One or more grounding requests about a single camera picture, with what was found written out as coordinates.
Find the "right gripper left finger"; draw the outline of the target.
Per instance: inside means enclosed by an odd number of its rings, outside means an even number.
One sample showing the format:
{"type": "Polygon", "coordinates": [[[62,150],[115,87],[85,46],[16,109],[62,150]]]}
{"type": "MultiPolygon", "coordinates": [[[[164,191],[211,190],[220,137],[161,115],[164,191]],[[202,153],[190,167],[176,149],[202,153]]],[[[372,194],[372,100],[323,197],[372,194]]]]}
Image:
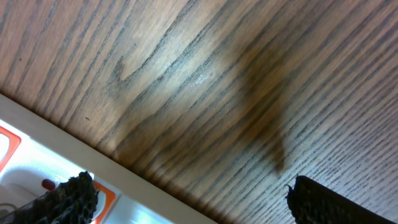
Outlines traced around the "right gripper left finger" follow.
{"type": "Polygon", "coordinates": [[[1,224],[87,224],[93,221],[99,191],[87,172],[1,217],[1,224]]]}

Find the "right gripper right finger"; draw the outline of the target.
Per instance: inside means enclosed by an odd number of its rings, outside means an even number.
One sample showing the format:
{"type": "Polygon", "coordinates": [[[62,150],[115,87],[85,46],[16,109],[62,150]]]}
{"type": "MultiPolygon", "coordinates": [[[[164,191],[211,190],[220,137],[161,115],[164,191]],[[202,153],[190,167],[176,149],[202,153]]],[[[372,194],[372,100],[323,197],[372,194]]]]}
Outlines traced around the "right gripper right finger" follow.
{"type": "Polygon", "coordinates": [[[304,175],[288,188],[285,198],[297,224],[394,223],[304,175]]]}

